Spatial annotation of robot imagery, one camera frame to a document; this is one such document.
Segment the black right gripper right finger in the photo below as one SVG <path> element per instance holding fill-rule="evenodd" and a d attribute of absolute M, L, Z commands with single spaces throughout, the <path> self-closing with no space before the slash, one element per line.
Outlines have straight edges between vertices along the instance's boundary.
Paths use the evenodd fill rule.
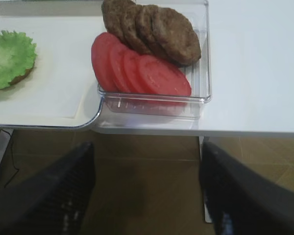
<path fill-rule="evenodd" d="M 199 182 L 217 235 L 294 235 L 294 192 L 202 145 Z"/>

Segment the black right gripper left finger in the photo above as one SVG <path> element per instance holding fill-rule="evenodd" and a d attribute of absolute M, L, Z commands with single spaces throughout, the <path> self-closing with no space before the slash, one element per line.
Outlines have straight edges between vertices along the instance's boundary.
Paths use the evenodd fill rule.
<path fill-rule="evenodd" d="M 0 235 L 79 234 L 94 187 L 94 145 L 85 142 L 0 191 Z"/>

